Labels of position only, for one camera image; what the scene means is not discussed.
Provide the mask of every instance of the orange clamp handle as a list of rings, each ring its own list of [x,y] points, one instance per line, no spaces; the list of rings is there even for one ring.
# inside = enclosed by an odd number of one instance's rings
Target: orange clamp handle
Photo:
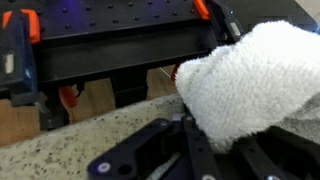
[[[21,9],[21,12],[29,18],[29,33],[31,44],[40,42],[40,23],[37,13],[30,9]],[[10,20],[12,11],[5,12],[2,17],[2,28],[5,28]]]
[[[207,9],[207,7],[203,4],[202,0],[193,0],[193,3],[197,9],[197,11],[199,12],[201,18],[203,20],[210,20],[209,17],[209,11]]]

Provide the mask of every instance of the black mount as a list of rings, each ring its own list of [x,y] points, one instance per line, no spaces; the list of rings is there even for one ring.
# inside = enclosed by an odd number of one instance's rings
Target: black mount
[[[278,127],[214,153],[195,119],[156,119],[88,166],[90,180],[142,180],[175,153],[161,180],[317,180],[320,146]]]

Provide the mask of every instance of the pegboard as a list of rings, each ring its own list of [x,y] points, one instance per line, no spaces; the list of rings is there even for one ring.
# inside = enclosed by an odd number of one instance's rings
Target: pegboard
[[[107,38],[201,21],[192,0],[2,0],[0,13],[33,9],[42,41]]]

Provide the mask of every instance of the white towel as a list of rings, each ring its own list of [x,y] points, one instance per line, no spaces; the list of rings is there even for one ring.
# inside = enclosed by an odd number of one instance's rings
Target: white towel
[[[258,24],[182,64],[176,86],[215,150],[226,152],[286,118],[320,117],[320,36],[285,21]]]

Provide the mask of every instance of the speckled countertop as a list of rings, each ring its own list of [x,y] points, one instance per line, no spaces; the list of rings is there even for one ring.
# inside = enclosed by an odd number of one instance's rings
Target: speckled countertop
[[[0,149],[0,179],[87,179],[87,165],[117,142],[158,118],[181,112],[177,94],[145,101]],[[279,126],[320,143],[320,123]]]

